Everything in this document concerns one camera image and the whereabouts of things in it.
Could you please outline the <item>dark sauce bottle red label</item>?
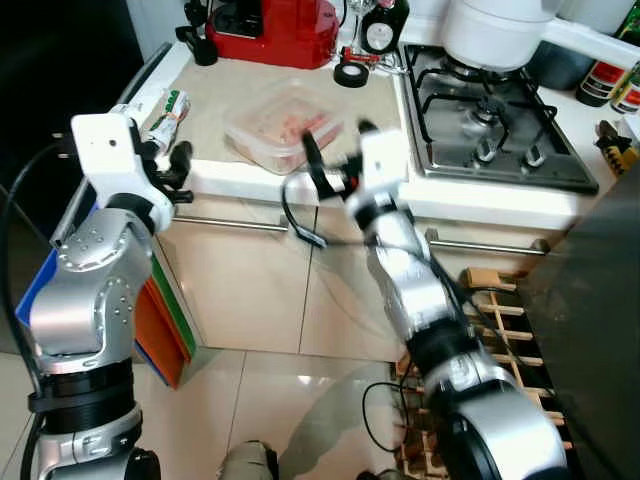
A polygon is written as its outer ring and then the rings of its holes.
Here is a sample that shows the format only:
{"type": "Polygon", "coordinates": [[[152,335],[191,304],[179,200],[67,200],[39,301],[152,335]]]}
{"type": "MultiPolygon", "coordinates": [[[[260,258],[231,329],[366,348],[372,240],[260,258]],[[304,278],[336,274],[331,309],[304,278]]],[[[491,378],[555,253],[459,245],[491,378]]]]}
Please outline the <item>dark sauce bottle red label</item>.
{"type": "Polygon", "coordinates": [[[628,74],[628,68],[617,67],[607,61],[594,61],[573,97],[590,108],[599,108],[611,101],[614,91],[626,81],[628,74]]]}

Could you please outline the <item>white green drink carton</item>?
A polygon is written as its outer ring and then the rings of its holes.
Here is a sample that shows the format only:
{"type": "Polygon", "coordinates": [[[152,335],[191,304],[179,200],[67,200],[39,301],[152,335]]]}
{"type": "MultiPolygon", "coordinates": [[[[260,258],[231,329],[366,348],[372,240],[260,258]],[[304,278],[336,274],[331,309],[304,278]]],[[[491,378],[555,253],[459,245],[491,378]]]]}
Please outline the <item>white green drink carton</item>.
{"type": "Polygon", "coordinates": [[[173,150],[180,123],[191,110],[191,101],[186,91],[168,90],[160,97],[155,118],[142,125],[128,110],[127,105],[116,105],[96,120],[99,129],[111,134],[110,146],[131,147],[138,157],[155,157],[173,150]]]}

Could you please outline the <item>black handled utensil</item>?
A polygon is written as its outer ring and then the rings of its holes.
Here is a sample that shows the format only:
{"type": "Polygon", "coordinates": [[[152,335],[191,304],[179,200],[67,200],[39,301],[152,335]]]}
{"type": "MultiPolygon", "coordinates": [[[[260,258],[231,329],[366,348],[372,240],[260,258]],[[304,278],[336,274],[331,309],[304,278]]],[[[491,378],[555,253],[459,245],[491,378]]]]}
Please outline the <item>black handled utensil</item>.
{"type": "Polygon", "coordinates": [[[186,26],[175,27],[175,37],[187,46],[198,67],[210,67],[218,63],[219,52],[207,32],[210,17],[210,0],[186,0],[183,3],[186,26]]]}

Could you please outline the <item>robot left leg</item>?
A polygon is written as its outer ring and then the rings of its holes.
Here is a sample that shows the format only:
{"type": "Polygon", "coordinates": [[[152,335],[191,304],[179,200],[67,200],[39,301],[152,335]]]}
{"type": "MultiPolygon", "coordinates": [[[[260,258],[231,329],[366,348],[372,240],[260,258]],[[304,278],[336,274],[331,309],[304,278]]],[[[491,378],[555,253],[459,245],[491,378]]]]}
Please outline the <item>robot left leg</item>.
{"type": "Polygon", "coordinates": [[[216,480],[280,480],[278,453],[264,442],[242,442],[221,461],[216,480]]]}

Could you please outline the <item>steel gas hob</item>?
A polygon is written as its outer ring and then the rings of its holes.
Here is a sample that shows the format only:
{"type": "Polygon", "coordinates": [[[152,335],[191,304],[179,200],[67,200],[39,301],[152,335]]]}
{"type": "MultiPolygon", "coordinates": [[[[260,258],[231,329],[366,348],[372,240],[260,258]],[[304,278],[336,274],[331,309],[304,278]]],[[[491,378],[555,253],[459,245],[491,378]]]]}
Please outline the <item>steel gas hob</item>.
{"type": "Polygon", "coordinates": [[[556,106],[525,70],[468,67],[440,46],[404,45],[403,100],[416,168],[426,177],[599,191],[556,106]]]}

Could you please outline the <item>white cooking pot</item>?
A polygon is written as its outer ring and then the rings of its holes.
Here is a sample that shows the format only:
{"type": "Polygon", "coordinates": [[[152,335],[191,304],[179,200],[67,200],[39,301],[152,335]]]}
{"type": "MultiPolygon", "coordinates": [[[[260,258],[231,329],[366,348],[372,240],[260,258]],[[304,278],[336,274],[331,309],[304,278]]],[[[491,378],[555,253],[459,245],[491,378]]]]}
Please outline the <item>white cooking pot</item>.
{"type": "Polygon", "coordinates": [[[640,47],[557,17],[563,0],[449,0],[439,40],[467,67],[508,73],[529,64],[541,42],[614,67],[635,67],[640,47]]]}

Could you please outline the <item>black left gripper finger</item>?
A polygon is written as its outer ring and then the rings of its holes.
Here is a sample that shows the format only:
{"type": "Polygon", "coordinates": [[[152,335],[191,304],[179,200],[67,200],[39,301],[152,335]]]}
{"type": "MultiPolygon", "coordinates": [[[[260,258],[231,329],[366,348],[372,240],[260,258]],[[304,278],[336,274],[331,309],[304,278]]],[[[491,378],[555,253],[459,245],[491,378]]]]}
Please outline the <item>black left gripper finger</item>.
{"type": "Polygon", "coordinates": [[[169,152],[169,168],[165,170],[165,187],[170,192],[182,192],[186,186],[189,172],[191,172],[191,160],[195,152],[192,143],[180,141],[175,143],[169,152]]]}

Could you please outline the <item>green printed carton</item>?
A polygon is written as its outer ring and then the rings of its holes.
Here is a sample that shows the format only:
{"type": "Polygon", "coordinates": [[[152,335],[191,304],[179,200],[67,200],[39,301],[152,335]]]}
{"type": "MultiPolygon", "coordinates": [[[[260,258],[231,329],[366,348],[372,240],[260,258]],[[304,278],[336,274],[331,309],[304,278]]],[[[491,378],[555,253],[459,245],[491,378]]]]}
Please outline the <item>green printed carton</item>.
{"type": "Polygon", "coordinates": [[[631,8],[628,9],[626,17],[623,18],[620,27],[614,32],[613,37],[626,44],[640,45],[640,6],[639,0],[634,0],[631,8]]]}

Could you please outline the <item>dark grey pot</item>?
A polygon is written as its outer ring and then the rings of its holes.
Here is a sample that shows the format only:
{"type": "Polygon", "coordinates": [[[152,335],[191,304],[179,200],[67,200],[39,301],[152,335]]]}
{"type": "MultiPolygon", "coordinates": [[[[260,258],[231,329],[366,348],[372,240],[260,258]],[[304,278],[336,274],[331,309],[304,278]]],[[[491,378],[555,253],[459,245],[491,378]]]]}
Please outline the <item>dark grey pot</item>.
{"type": "Polygon", "coordinates": [[[573,91],[595,67],[596,60],[566,47],[540,42],[525,70],[532,81],[549,90],[573,91]]]}

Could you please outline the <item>red kitchen appliance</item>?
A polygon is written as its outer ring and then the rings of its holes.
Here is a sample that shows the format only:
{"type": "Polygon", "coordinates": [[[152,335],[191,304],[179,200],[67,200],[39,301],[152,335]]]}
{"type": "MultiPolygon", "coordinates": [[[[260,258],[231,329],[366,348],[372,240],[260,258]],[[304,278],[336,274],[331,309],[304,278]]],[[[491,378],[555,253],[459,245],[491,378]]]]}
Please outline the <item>red kitchen appliance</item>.
{"type": "Polygon", "coordinates": [[[332,60],[339,19],[330,0],[211,0],[205,32],[220,58],[312,70],[332,60]]]}

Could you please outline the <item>cream kitchen cabinet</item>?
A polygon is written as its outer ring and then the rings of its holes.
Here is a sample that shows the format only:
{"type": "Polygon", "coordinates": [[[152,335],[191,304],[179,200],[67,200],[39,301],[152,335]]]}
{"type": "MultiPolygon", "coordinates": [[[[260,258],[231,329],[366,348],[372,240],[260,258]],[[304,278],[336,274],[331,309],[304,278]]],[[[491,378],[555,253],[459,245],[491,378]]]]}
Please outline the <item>cream kitchen cabinet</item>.
{"type": "MultiPolygon", "coordinates": [[[[339,207],[294,207],[294,215],[334,244],[316,250],[288,233],[175,221],[160,250],[205,346],[396,361],[404,346],[360,233],[339,207]]],[[[178,216],[275,223],[276,202],[204,196],[178,216]]]]}

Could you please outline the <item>wooden slatted pallet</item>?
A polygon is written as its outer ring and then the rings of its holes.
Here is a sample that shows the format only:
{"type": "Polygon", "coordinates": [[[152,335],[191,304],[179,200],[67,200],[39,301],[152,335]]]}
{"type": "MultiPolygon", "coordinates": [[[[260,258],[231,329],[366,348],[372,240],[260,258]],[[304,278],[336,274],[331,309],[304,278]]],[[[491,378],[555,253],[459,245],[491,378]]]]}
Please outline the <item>wooden slatted pallet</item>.
{"type": "MultiPolygon", "coordinates": [[[[480,314],[472,314],[471,323],[480,330],[481,340],[490,356],[512,376],[518,388],[524,389],[545,415],[562,440],[570,462],[570,476],[579,474],[575,442],[568,430],[566,416],[554,393],[545,360],[538,347],[524,301],[518,297],[517,280],[524,274],[489,268],[467,268],[461,279],[463,289],[475,293],[480,314]]],[[[402,480],[451,480],[443,462],[436,460],[434,435],[428,433],[430,410],[426,402],[425,376],[412,365],[410,355],[403,353],[394,364],[396,384],[404,398],[399,411],[404,439],[393,458],[402,480]]]]}

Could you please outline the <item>tall black appliance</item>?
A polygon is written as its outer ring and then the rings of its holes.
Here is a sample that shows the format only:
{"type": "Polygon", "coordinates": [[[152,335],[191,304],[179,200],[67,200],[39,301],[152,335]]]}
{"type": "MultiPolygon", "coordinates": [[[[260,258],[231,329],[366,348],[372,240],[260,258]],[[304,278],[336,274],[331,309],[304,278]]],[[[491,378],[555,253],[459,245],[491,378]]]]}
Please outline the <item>tall black appliance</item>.
{"type": "Polygon", "coordinates": [[[143,65],[125,0],[0,0],[0,206],[36,154],[9,223],[18,253],[47,241],[83,175],[47,154],[70,119],[104,113],[143,65]]]}

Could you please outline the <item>small dark grey fridge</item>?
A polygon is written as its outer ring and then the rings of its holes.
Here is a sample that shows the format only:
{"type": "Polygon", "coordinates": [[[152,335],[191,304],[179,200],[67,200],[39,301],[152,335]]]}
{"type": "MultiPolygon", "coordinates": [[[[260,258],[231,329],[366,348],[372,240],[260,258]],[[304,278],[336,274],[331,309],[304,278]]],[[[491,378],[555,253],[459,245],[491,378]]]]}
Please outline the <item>small dark grey fridge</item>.
{"type": "Polygon", "coordinates": [[[640,479],[639,223],[635,165],[520,283],[579,480],[640,479]]]}

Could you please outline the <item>clear plastic food container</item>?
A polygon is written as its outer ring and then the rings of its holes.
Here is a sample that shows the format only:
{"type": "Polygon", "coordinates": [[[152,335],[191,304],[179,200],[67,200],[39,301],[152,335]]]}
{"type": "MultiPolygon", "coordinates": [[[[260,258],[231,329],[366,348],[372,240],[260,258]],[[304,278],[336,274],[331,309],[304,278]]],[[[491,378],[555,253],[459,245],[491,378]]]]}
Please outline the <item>clear plastic food container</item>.
{"type": "Polygon", "coordinates": [[[323,148],[342,133],[347,118],[342,101],[300,79],[285,79],[225,113],[224,141],[248,163],[284,175],[306,164],[303,134],[323,148]]]}

